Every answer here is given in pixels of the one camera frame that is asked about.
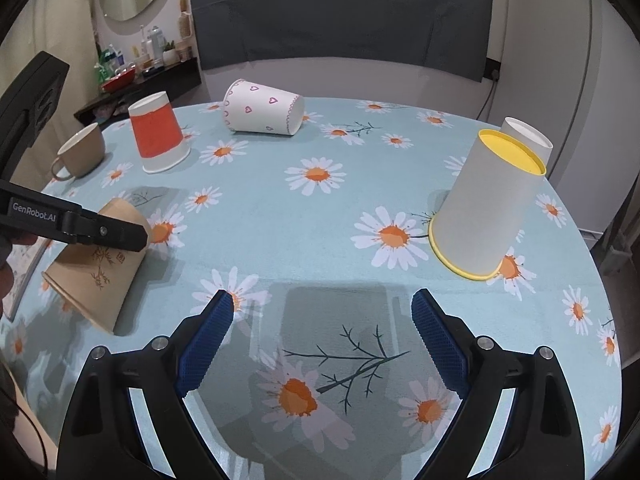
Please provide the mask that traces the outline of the person's left hand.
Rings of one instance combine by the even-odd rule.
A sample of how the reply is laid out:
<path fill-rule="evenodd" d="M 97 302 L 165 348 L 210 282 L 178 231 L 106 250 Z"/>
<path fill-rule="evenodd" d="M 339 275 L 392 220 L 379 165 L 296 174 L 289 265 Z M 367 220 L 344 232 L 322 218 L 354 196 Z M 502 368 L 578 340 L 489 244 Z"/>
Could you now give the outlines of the person's left hand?
<path fill-rule="evenodd" d="M 35 235 L 16 234 L 16 235 L 1 235 L 1 260 L 0 260 L 0 298 L 4 300 L 14 283 L 13 271 L 8 263 L 8 258 L 12 252 L 14 245 L 20 246 L 32 246 L 35 244 L 37 237 Z"/>

